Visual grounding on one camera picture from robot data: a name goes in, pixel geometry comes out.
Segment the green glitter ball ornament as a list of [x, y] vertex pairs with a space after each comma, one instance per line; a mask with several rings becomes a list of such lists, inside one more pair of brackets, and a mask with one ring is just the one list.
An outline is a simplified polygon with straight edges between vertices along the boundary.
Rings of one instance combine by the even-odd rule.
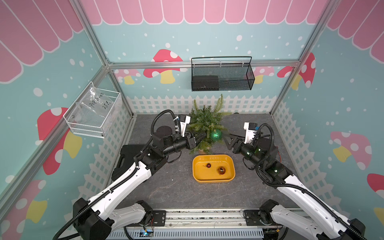
[[220, 141], [222, 139], [222, 131], [219, 129], [215, 129], [210, 132], [210, 139], [214, 142]]

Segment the small green christmas tree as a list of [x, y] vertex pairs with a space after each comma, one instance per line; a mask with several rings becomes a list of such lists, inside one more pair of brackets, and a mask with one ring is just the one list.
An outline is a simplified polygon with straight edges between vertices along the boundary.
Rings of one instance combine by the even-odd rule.
[[223, 95], [220, 95], [214, 107], [203, 105], [200, 108], [197, 101], [194, 100], [194, 105], [190, 113], [191, 122], [188, 128], [195, 131], [200, 131], [201, 133], [206, 133], [207, 137], [195, 149], [190, 150], [190, 154], [197, 154], [202, 152], [203, 154], [209, 155], [212, 152], [211, 150], [213, 145], [222, 141], [212, 141], [210, 139], [210, 132], [215, 129], [219, 129], [222, 132], [226, 130], [226, 128], [221, 124], [221, 121], [224, 116], [228, 116], [231, 113], [222, 112], [223, 107]]

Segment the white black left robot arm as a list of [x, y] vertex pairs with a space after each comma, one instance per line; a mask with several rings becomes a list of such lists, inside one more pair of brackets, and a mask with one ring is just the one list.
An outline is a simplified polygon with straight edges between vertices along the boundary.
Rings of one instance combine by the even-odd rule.
[[168, 156], [183, 149], [193, 150], [206, 133], [173, 134], [168, 126], [158, 128], [150, 140], [133, 157], [133, 164], [111, 185], [88, 201], [83, 198], [74, 204], [72, 225], [84, 240], [105, 240], [111, 232], [129, 225], [146, 226], [152, 208], [145, 201], [118, 210], [117, 206], [141, 183], [148, 180], [168, 162]]

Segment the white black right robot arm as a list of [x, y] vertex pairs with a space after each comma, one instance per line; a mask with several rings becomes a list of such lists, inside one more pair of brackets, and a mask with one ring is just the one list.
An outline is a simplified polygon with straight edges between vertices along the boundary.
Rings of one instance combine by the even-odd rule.
[[263, 184], [290, 198], [309, 217], [305, 218], [273, 200], [266, 201], [260, 211], [268, 221], [283, 225], [311, 240], [363, 240], [365, 225], [358, 219], [350, 220], [322, 201], [276, 160], [275, 136], [246, 143], [245, 138], [223, 134], [229, 150], [254, 164], [252, 167]]

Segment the yellow plastic tray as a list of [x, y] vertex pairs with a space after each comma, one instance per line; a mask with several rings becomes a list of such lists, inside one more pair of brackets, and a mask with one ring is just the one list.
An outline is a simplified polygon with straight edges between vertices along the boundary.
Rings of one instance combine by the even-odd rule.
[[[193, 177], [200, 184], [228, 183], [236, 176], [233, 159], [228, 155], [199, 155], [192, 163]], [[217, 169], [224, 167], [226, 173], [219, 175]]]

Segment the black box in basket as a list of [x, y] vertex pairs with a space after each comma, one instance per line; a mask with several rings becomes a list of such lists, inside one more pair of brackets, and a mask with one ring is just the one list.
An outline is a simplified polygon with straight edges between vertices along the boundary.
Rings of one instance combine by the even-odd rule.
[[219, 77], [218, 76], [193, 76], [192, 77], [192, 91], [218, 91], [219, 90]]

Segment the clear plastic bag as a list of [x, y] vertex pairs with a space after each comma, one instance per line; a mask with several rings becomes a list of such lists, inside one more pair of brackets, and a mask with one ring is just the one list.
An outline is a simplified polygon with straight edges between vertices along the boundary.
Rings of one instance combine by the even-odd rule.
[[119, 98], [108, 96], [111, 92], [89, 87], [85, 95], [75, 103], [75, 123], [90, 127], [109, 128], [115, 118], [115, 108], [120, 106]]

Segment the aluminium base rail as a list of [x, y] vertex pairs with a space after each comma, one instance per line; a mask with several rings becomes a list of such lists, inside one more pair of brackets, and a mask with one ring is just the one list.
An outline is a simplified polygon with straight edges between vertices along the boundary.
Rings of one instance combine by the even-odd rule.
[[308, 240], [322, 233], [303, 211], [279, 210], [277, 222], [264, 224], [258, 209], [154, 210], [146, 227], [131, 224], [114, 229], [109, 240], [284, 240], [293, 232]]

